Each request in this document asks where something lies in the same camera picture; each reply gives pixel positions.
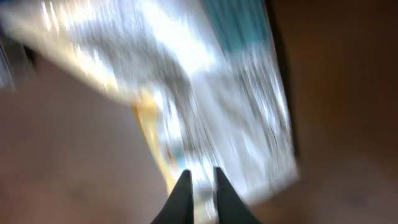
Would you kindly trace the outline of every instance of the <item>brown floor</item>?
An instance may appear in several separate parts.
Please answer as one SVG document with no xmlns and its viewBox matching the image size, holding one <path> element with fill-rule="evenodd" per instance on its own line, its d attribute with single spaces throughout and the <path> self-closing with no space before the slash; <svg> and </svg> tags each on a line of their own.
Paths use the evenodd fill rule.
<svg viewBox="0 0 398 224">
<path fill-rule="evenodd" d="M 397 5 L 276 1 L 301 181 L 264 223 L 398 223 Z M 149 223 L 167 196 L 130 109 L 38 70 L 0 94 L 0 223 Z"/>
</svg>

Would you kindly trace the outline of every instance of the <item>wooden floor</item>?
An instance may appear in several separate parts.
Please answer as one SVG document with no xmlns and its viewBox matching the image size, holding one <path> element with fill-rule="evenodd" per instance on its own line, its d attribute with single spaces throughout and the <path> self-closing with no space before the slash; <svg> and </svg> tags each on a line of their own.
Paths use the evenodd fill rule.
<svg viewBox="0 0 398 224">
<path fill-rule="evenodd" d="M 301 179 L 264 223 L 398 223 L 398 4 L 278 0 Z M 127 107 L 39 58 L 0 93 L 0 223 L 149 223 L 165 184 Z"/>
</svg>

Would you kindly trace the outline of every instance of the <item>brown surface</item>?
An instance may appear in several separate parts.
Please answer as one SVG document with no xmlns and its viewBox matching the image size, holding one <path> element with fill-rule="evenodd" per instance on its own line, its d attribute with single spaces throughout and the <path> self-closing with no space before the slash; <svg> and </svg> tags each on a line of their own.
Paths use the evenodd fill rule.
<svg viewBox="0 0 398 224">
<path fill-rule="evenodd" d="M 276 1 L 302 180 L 264 223 L 398 223 L 398 4 Z"/>
<path fill-rule="evenodd" d="M 0 223 L 149 223 L 167 192 L 131 109 L 37 65 L 0 94 Z"/>
<path fill-rule="evenodd" d="M 398 7 L 278 0 L 302 180 L 264 223 L 398 223 Z M 39 60 L 0 94 L 0 221 L 148 223 L 165 185 L 129 108 Z"/>
</svg>

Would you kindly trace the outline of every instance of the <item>blurry package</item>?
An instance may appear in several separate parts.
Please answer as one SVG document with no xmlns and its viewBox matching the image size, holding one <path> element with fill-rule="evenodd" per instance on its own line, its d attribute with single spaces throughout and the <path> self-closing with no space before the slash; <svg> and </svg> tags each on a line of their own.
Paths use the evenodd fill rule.
<svg viewBox="0 0 398 224">
<path fill-rule="evenodd" d="M 14 91 L 33 74 L 31 51 L 12 39 L 0 37 L 0 90 Z"/>
<path fill-rule="evenodd" d="M 217 219 L 214 166 L 249 205 L 297 178 L 261 0 L 32 0 L 0 15 L 9 37 L 132 105 L 168 191 L 191 170 L 196 223 Z"/>
</svg>

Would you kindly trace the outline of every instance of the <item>brown background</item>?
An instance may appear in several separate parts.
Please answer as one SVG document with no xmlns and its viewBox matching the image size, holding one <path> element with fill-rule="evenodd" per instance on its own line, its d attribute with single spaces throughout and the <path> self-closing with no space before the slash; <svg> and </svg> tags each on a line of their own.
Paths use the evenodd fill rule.
<svg viewBox="0 0 398 224">
<path fill-rule="evenodd" d="M 302 176 L 252 209 L 264 223 L 398 222 L 397 5 L 275 2 Z M 131 110 L 37 73 L 0 93 L 0 221 L 149 223 L 167 196 Z"/>
</svg>

